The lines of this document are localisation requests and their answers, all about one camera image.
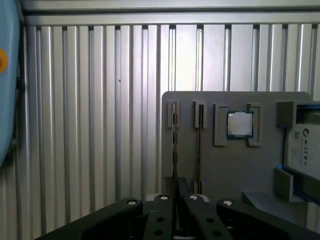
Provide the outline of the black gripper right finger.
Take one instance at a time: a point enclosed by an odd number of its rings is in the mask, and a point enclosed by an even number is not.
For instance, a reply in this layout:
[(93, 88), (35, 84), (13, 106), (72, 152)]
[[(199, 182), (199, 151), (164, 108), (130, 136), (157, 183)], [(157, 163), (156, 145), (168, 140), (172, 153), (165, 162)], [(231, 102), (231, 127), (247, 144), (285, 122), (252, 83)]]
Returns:
[(180, 216), (188, 231), (202, 240), (318, 240), (309, 229), (234, 199), (210, 200), (189, 190), (185, 178), (178, 179)]

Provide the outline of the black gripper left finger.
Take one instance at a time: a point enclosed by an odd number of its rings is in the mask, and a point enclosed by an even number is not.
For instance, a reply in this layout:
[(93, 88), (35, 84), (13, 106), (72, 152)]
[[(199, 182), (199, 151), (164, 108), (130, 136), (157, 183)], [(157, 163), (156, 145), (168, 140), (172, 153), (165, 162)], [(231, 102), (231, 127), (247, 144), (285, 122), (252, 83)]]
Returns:
[(40, 236), (41, 240), (171, 240), (174, 237), (175, 195), (172, 177), (163, 191), (145, 201), (123, 198)]

